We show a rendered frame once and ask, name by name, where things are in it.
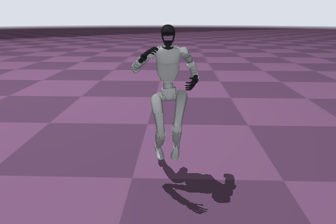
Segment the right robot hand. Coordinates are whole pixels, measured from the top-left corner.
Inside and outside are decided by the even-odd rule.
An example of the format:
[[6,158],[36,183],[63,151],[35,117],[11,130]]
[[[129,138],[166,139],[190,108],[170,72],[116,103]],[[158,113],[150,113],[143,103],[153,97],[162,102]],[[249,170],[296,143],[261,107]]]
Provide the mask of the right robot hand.
[[153,52],[156,53],[156,51],[158,51],[158,48],[157,47],[152,47],[151,49],[148,49],[144,54],[141,54],[140,55],[140,59],[139,59],[139,63],[142,63],[143,61],[145,61],[147,59],[147,55],[148,54],[153,54]]

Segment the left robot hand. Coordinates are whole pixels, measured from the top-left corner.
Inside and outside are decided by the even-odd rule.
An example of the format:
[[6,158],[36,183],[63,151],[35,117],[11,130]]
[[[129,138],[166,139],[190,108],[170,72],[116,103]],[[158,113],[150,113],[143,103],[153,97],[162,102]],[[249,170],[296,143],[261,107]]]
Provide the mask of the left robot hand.
[[191,82],[186,82],[186,83],[191,83],[189,85],[185,85],[187,87],[185,87],[187,91],[192,90],[192,88],[196,85],[196,83],[198,83],[198,75],[194,75],[194,77],[190,77],[190,79],[192,79]]

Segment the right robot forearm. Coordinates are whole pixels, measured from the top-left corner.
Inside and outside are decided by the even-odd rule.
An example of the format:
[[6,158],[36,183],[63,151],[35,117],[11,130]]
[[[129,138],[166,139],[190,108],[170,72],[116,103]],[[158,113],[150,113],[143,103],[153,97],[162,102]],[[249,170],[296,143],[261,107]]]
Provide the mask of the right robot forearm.
[[143,63],[145,62],[145,61],[143,61],[142,63],[139,63],[139,59],[140,59],[140,57],[132,64],[131,68],[133,70],[139,70],[140,67],[143,65]]

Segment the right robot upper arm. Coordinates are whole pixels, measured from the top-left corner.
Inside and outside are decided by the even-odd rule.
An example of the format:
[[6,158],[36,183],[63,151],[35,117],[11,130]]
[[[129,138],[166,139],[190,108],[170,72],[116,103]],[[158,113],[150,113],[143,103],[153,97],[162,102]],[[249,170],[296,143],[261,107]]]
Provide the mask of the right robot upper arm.
[[[156,51],[156,50],[155,50]],[[153,54],[148,54],[147,55],[147,59],[146,59],[146,61],[143,63],[143,65],[145,64],[145,63],[147,63],[147,61],[149,61],[149,59],[153,59],[155,56],[156,56],[156,53],[155,52],[153,52],[154,53],[154,55]],[[143,66],[142,65],[142,66]],[[139,71],[140,71],[140,69],[139,70],[133,70],[132,68],[131,68],[131,70],[134,72],[134,73],[138,73]]]

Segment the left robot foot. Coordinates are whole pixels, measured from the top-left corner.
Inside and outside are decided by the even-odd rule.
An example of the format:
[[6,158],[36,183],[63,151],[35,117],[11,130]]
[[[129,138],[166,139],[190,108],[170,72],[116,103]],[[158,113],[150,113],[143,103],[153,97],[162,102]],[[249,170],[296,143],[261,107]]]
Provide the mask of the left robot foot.
[[180,154],[180,143],[179,143],[179,146],[174,146],[173,145],[173,149],[172,149],[172,152],[171,152],[171,159],[172,160],[177,160],[179,158],[179,154]]

